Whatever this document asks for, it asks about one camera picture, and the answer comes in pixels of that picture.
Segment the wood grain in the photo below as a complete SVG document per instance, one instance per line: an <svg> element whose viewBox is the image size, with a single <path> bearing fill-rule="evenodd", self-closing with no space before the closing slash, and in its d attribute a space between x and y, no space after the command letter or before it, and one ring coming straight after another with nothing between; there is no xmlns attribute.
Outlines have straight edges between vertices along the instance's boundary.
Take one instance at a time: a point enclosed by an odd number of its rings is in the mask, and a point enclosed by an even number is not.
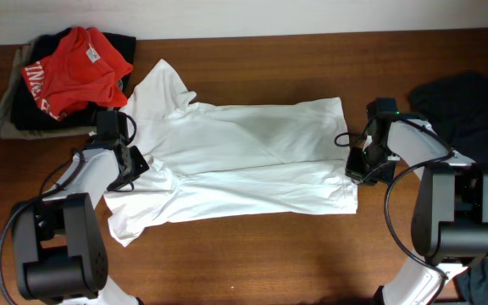
<svg viewBox="0 0 488 305"><path fill-rule="evenodd" d="M15 48L0 47L0 96ZM141 41L128 96L161 58L198 101L293 104L341 97L349 130L360 131L364 107L375 97L395 97L407 110L405 96L419 84L466 69L488 75L488 30ZM34 196L85 139L0 141L0 231L10 207ZM392 197L395 226L408 245L418 188L417 178L408 177ZM97 216L111 276L146 304L341 303L371 297L405 260L385 227L384 192L385 186L359 187L356 215L278 213L166 224L146 229L127 248L108 233L104 204ZM13 296L25 303L14 283L10 241L3 265ZM453 285L442 296L456 297Z"/></svg>

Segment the white plastic part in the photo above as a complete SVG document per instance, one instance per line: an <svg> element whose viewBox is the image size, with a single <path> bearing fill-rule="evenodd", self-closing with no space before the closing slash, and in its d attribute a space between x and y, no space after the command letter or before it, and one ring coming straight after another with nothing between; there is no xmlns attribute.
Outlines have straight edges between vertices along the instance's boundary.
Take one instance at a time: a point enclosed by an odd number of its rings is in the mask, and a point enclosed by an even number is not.
<svg viewBox="0 0 488 305"><path fill-rule="evenodd" d="M119 288L116 283L108 277L107 284L99 292L99 297L96 299L88 299L86 297L78 297L70 300L65 300L63 305L138 305L136 298L125 293Z"/></svg>
<svg viewBox="0 0 488 305"><path fill-rule="evenodd" d="M93 208L97 206L101 196L107 190L107 186L118 178L118 161L113 151L108 149L90 149L83 152L86 163L80 173L57 194L44 199L45 202L66 198L71 194L89 193ZM73 157L73 163L59 178L58 183L63 183L76 169L80 162L78 154Z"/></svg>
<svg viewBox="0 0 488 305"><path fill-rule="evenodd" d="M410 119L417 125L424 126L427 130L432 130L429 122L421 119ZM408 166L412 166L433 158L439 158L447 154L447 150L436 139L421 132L414 127L397 121L391 124L387 146L391 151L400 156ZM448 159L446 163L453 166L469 166L474 160L455 152L455 156ZM421 179L423 168L416 169L414 173Z"/></svg>
<svg viewBox="0 0 488 305"><path fill-rule="evenodd" d="M446 273L446 284L467 268L461 263L440 263L436 267ZM383 288L384 304L426 305L440 288L442 281L438 272L408 258L395 279Z"/></svg>

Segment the white wall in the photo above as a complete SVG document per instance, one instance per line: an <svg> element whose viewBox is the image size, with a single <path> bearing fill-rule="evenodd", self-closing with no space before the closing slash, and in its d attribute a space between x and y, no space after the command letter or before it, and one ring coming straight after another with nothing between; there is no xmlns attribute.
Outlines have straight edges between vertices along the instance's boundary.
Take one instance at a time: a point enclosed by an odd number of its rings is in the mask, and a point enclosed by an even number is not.
<svg viewBox="0 0 488 305"><path fill-rule="evenodd" d="M70 25L139 39L488 27L488 0L0 0L0 44Z"/></svg>

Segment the white t-shirt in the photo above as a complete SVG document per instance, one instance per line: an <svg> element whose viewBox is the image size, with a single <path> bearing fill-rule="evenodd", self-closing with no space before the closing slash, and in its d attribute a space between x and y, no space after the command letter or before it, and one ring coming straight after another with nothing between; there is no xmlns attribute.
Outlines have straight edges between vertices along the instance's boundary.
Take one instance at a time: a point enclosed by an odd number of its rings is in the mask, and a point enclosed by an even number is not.
<svg viewBox="0 0 488 305"><path fill-rule="evenodd" d="M136 121L131 145L150 165L133 192L104 194L122 245L168 221L356 213L357 186L344 175L349 148L333 142L347 131L340 98L214 106L190 103L195 96L161 60L121 109Z"/></svg>

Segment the red cloth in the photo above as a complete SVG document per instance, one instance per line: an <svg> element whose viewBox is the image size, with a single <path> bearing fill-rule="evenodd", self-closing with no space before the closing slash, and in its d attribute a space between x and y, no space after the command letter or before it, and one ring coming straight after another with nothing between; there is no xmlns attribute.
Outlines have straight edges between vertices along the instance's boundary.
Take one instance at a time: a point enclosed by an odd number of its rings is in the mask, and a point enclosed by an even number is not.
<svg viewBox="0 0 488 305"><path fill-rule="evenodd" d="M116 81L133 66L97 28L75 27L56 52L22 69L22 76L40 110L62 120L88 102L105 107L127 104Z"/></svg>

